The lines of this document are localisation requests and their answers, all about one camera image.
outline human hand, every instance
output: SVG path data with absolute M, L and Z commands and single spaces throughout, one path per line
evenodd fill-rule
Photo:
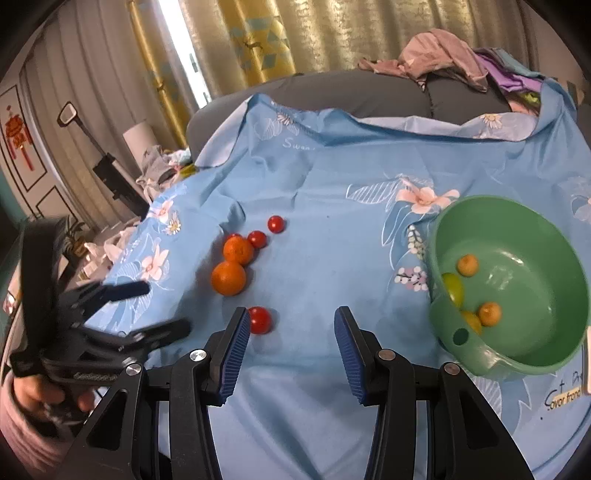
M 14 399 L 28 414 L 37 420 L 48 421 L 44 404 L 58 405 L 66 399 L 66 393 L 43 375 L 15 377 L 12 382 Z M 92 390 L 86 390 L 77 398 L 81 411 L 90 411 L 95 406 Z

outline yellow fruit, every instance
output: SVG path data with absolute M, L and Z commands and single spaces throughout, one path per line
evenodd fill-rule
M 480 323 L 480 319 L 475 313 L 467 312 L 466 310 L 462 310 L 460 312 L 464 317 L 464 320 L 468 325 L 472 327 L 478 335 L 482 335 L 482 324 Z
M 441 278 L 453 304 L 457 308 L 461 308 L 464 303 L 464 285 L 462 285 L 460 277 L 455 273 L 444 273 Z
M 457 261 L 456 269 L 464 277 L 473 277 L 478 272 L 478 259 L 474 255 L 464 255 Z
M 481 324 L 485 327 L 493 327 L 501 320 L 503 311 L 501 306 L 494 301 L 487 301 L 483 303 L 478 309 L 478 318 L 480 318 Z

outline bed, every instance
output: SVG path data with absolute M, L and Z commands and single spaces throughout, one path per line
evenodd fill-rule
M 203 346 L 236 306 L 269 308 L 274 330 L 251 337 L 234 395 L 210 409 L 224 478 L 363 478 L 376 411 L 350 394 L 332 315 L 350 306 L 361 328 L 415 363 L 450 359 L 431 332 L 421 282 L 419 244 L 437 205 L 478 193 L 519 200 L 561 229 L 589 273 L 589 106 L 580 108 L 579 129 L 560 85 L 548 79 L 542 98 L 538 121 L 512 113 L 494 87 L 478 93 L 430 76 L 423 92 L 410 80 L 354 70 L 289 77 L 214 101 L 187 129 L 201 172 L 155 200 L 108 276 L 147 279 L 152 292 L 107 305 L 91 325 L 129 332 L 189 318 L 191 335 L 154 352 L 148 366 L 157 366 Z M 420 189 L 434 193 L 428 209 L 400 200 L 400 191 Z M 226 235 L 265 230 L 275 214 L 286 230 L 269 234 L 247 288 L 216 294 L 209 277 Z M 412 280 L 403 285 L 402 276 Z M 582 368 L 581 352 L 556 375 L 473 379 L 537 480 L 584 472 L 591 400 L 551 402 L 580 387 Z M 420 408 L 417 432 L 421 479 Z

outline small orange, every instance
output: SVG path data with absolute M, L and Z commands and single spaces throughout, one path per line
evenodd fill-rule
M 229 262 L 238 262 L 240 265 L 247 265 L 254 254 L 252 244 L 241 236 L 229 238 L 223 246 L 223 257 Z
M 478 309 L 478 318 L 485 327 L 494 327 L 501 321 L 502 316 L 501 306 L 495 301 L 487 301 Z
M 464 277 L 473 277 L 478 273 L 478 259 L 472 255 L 464 255 L 456 264 L 457 272 Z
M 246 285 L 246 272 L 237 262 L 222 262 L 212 271 L 212 287 L 225 297 L 240 293 Z

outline green wall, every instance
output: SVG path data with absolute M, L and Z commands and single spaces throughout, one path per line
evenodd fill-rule
M 6 213 L 8 214 L 9 218 L 15 223 L 15 225 L 19 225 L 24 220 L 26 220 L 27 216 L 25 212 L 22 211 L 21 206 L 18 204 L 16 197 L 12 194 L 12 190 L 10 185 L 6 181 L 6 178 L 0 171 L 0 205 Z M 8 291 L 8 284 L 10 283 L 10 279 L 12 278 L 12 273 L 17 266 L 18 259 L 20 257 L 20 248 L 18 242 L 13 245 L 9 254 L 4 259 L 2 264 L 0 265 L 0 355 L 4 350 L 4 342 L 6 340 L 6 334 L 8 333 L 8 315 L 2 309 L 2 303 L 6 298 L 6 293 Z

